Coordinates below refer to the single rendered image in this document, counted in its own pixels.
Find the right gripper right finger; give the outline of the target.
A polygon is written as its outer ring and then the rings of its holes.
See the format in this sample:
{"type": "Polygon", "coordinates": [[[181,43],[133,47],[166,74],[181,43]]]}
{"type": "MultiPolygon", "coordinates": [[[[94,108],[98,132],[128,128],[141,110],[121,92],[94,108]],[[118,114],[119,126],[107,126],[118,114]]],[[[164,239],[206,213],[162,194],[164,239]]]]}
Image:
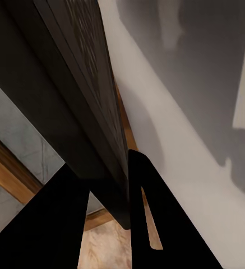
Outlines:
{"type": "Polygon", "coordinates": [[[149,158],[128,150],[132,269],[223,269],[149,158]],[[150,247],[143,187],[163,250],[150,247]]]}

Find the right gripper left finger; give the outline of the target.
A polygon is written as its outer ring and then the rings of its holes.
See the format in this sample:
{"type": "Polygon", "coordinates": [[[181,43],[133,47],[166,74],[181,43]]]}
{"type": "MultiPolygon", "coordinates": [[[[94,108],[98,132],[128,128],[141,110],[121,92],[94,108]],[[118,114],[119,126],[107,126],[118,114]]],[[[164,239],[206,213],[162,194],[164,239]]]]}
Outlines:
{"type": "Polygon", "coordinates": [[[0,269],[77,269],[89,188],[64,164],[0,233],[0,269]]]}

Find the poster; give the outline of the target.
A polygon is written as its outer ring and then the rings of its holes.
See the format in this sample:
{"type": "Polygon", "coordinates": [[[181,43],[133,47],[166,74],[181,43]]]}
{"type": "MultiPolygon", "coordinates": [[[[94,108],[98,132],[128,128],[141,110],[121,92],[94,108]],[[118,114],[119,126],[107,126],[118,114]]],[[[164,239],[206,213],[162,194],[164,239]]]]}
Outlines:
{"type": "Polygon", "coordinates": [[[131,229],[128,146],[98,0],[0,0],[0,88],[131,229]]]}

